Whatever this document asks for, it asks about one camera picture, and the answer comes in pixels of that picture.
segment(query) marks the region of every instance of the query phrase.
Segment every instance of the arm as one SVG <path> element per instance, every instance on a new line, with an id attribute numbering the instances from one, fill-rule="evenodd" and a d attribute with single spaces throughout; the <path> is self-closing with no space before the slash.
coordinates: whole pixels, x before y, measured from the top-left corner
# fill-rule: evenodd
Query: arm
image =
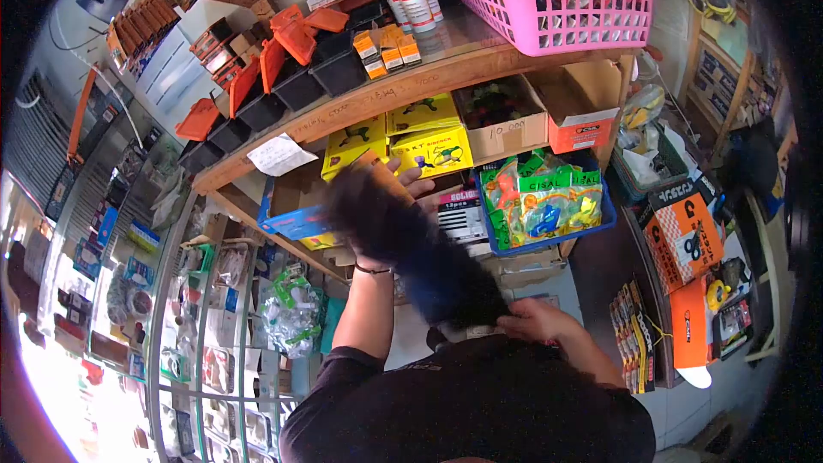
<path id="1" fill-rule="evenodd" d="M 377 270 L 379 264 L 358 260 L 358 265 Z M 349 299 L 334 332 L 332 348 L 353 347 L 385 360 L 394 329 L 394 277 L 391 272 L 368 274 L 355 269 Z"/>
<path id="2" fill-rule="evenodd" d="M 400 160 L 388 162 L 389 170 L 400 168 Z M 411 168 L 397 177 L 412 197 L 417 197 L 435 187 L 432 180 L 417 180 L 421 170 Z M 424 211 L 436 209 L 436 202 L 418 201 Z M 370 271 L 386 270 L 388 266 L 367 257 L 357 255 L 357 265 Z M 349 288 L 349 298 L 334 332 L 332 348 L 353 347 L 365 354 L 385 361 L 392 346 L 394 330 L 394 276 L 391 272 L 369 274 L 355 269 Z"/>
<path id="3" fill-rule="evenodd" d="M 572 367 L 593 375 L 599 385 L 625 388 L 620 370 L 571 315 L 533 298 L 511 303 L 509 309 L 516 316 L 497 319 L 506 334 L 529 341 L 556 340 Z"/>

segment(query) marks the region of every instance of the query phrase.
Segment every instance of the white paper note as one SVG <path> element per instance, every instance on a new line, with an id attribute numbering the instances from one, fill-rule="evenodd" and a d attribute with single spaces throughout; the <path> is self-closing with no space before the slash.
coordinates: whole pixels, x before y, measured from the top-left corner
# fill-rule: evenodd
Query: white paper note
<path id="1" fill-rule="evenodd" d="M 311 152 L 301 149 L 286 133 L 269 139 L 246 155 L 258 170 L 274 177 L 317 159 Z"/>

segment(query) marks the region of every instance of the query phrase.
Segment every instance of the blue box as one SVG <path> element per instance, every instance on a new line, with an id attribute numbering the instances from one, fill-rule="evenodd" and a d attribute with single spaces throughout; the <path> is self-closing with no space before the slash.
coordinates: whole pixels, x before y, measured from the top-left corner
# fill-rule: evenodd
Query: blue box
<path id="1" fill-rule="evenodd" d="M 597 163 L 591 159 L 574 159 L 574 163 L 579 164 L 581 167 L 583 167 L 584 171 L 591 171 L 598 168 Z M 500 163 L 500 166 L 502 166 L 504 161 L 504 159 L 498 161 L 498 163 Z M 478 188 L 480 197 L 485 197 L 486 192 L 485 190 L 483 190 L 482 184 L 480 183 L 480 173 L 477 168 L 472 169 L 472 175 L 474 176 L 475 186 Z M 500 250 L 499 248 L 497 248 L 495 228 L 491 225 L 491 220 L 489 219 L 489 212 L 486 209 L 486 202 L 481 201 L 481 210 L 483 212 L 483 220 L 486 222 L 486 232 L 489 233 L 489 247 L 491 247 L 491 252 L 493 252 L 495 256 L 516 256 L 518 254 L 528 254 L 529 252 L 536 252 L 551 245 L 557 245 L 559 243 L 565 242 L 566 240 L 580 238 L 582 236 L 591 234 L 592 232 L 602 231 L 603 229 L 609 229 L 614 227 L 617 223 L 617 211 L 615 211 L 615 206 L 612 204 L 612 197 L 609 196 L 609 187 L 606 184 L 606 179 L 602 178 L 601 182 L 603 185 L 603 200 L 602 204 L 600 205 L 600 213 L 602 215 L 600 225 L 598 225 L 595 228 L 589 228 L 583 231 L 572 232 L 571 234 L 565 234 L 564 236 L 558 236 L 557 238 L 549 238 L 547 240 L 543 240 L 542 242 L 529 243 L 528 245 L 523 245 L 521 247 L 515 247 L 512 249 Z"/>
<path id="2" fill-rule="evenodd" d="M 299 187 L 291 186 L 291 181 L 299 181 L 299 179 L 292 177 L 290 174 L 286 174 L 283 177 L 269 177 L 266 180 L 266 187 L 263 189 L 262 202 L 260 203 L 260 211 L 258 213 L 258 226 L 265 232 L 271 234 L 279 232 L 286 238 L 294 241 L 328 232 L 329 228 L 323 222 L 321 205 L 317 204 L 311 205 L 310 207 L 299 208 L 300 200 L 304 199 L 305 195 Z M 317 179 L 320 178 L 319 171 L 314 177 Z M 275 182 L 282 182 L 283 186 L 281 187 L 280 184 L 278 184 L 277 193 L 282 193 L 282 196 L 278 196 L 277 207 L 273 208 L 272 198 Z M 269 214 L 273 214 L 273 212 L 283 210 L 286 212 L 269 216 Z"/>

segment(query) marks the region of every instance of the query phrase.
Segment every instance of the cable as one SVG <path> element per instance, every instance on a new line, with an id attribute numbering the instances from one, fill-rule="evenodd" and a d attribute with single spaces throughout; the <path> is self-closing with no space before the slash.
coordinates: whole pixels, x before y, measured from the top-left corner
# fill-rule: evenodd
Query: cable
<path id="1" fill-rule="evenodd" d="M 35 100 L 31 102 L 23 102 L 22 100 L 16 97 L 14 98 L 14 102 L 23 109 L 34 108 L 37 105 L 37 102 L 40 102 L 40 94 L 38 93 L 37 97 L 35 97 Z"/>
<path id="2" fill-rule="evenodd" d="M 52 39 L 52 43 L 54 44 L 54 46 L 55 46 L 58 50 L 60 50 L 60 51 L 75 51 L 75 50 L 77 50 L 77 49 L 79 49 L 79 48 L 82 48 L 82 47 L 84 47 L 84 46 L 87 46 L 89 43 L 94 42 L 97 38 L 99 38 L 100 36 L 103 36 L 103 35 L 102 35 L 102 34 L 98 34 L 98 35 L 96 35 L 96 36 L 92 36 L 90 39 L 86 40 L 85 42 L 81 43 L 81 44 L 80 44 L 80 45 L 78 45 L 78 46 L 59 46 L 59 45 L 57 45 L 57 41 L 54 39 L 54 33 L 52 32 L 52 29 L 51 29 L 51 18 L 49 18 L 49 19 L 48 19 L 48 36 L 50 36 L 50 37 L 51 37 L 51 39 Z"/>
<path id="3" fill-rule="evenodd" d="M 63 43 L 68 45 L 68 42 L 66 41 L 66 35 L 63 34 L 63 26 L 60 23 L 60 11 L 59 11 L 59 9 L 54 10 L 54 15 L 55 15 L 55 17 L 57 17 L 57 31 L 60 33 L 60 37 L 62 37 Z M 50 20 L 51 20 L 51 17 L 49 17 L 49 22 L 48 22 L 48 32 L 49 32 L 49 34 L 51 34 L 51 21 Z M 82 61 L 84 65 L 89 67 L 89 69 L 95 70 L 95 72 L 97 72 L 97 69 L 91 63 L 86 61 L 86 59 L 84 59 L 79 54 L 77 54 L 77 52 L 75 52 L 73 49 L 64 49 L 64 50 L 69 50 L 78 60 Z M 106 85 L 108 85 L 108 87 L 111 88 L 112 93 L 114 93 L 114 96 L 117 98 L 118 102 L 120 102 L 120 105 L 123 106 L 123 111 L 125 111 L 126 118 L 129 119 L 129 123 L 132 125 L 132 130 L 134 131 L 135 138 L 137 138 L 137 140 L 138 140 L 138 145 L 140 146 L 140 149 L 143 149 L 143 141 L 140 139 L 140 133 L 138 132 L 137 126 L 134 125 L 134 119 L 132 119 L 132 114 L 129 112 L 129 108 L 126 106 L 126 102 L 123 100 L 122 97 L 120 97 L 120 93 L 118 93 L 117 88 L 114 87 L 114 85 L 111 84 L 108 81 L 108 78 L 105 76 L 104 72 L 102 72 L 102 71 L 97 72 L 97 75 L 99 75 L 100 78 L 103 79 L 103 82 L 106 83 Z"/>

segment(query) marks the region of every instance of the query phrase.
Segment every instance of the orange plastic lid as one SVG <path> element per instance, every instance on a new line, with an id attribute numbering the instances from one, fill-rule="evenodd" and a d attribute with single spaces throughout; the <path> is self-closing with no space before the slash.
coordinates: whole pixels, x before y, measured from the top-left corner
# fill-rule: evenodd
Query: orange plastic lid
<path id="1" fill-rule="evenodd" d="M 276 33 L 277 29 L 280 27 L 284 27 L 288 25 L 292 20 L 302 20 L 303 19 L 303 12 L 300 11 L 300 8 L 297 7 L 296 4 L 292 4 L 289 7 L 283 9 L 277 15 L 274 15 L 269 19 L 268 23 L 272 27 L 272 32 Z"/>
<path id="2" fill-rule="evenodd" d="M 301 65 L 307 66 L 311 62 L 311 56 L 314 54 L 314 47 L 317 46 L 317 42 L 314 41 L 313 37 L 306 34 L 302 19 L 292 20 L 289 24 L 277 29 L 274 38 Z"/>
<path id="3" fill-rule="evenodd" d="M 260 69 L 262 73 L 262 91 L 271 93 L 277 74 L 285 62 L 283 45 L 277 40 L 263 40 L 260 52 Z"/>
<path id="4" fill-rule="evenodd" d="M 192 105 L 186 119 L 174 126 L 174 132 L 180 138 L 203 141 L 219 116 L 220 111 L 214 101 L 211 98 L 201 98 Z"/>
<path id="5" fill-rule="evenodd" d="M 340 33 L 348 21 L 349 15 L 329 8 L 315 9 L 314 13 L 305 19 L 307 25 L 331 31 L 332 33 Z"/>
<path id="6" fill-rule="evenodd" d="M 260 73 L 260 59 L 253 54 L 251 59 L 252 61 L 237 73 L 237 77 L 233 78 L 229 85 L 229 116 L 231 118 L 235 118 L 243 99 L 249 94 L 249 90 L 254 86 L 254 81 Z"/>

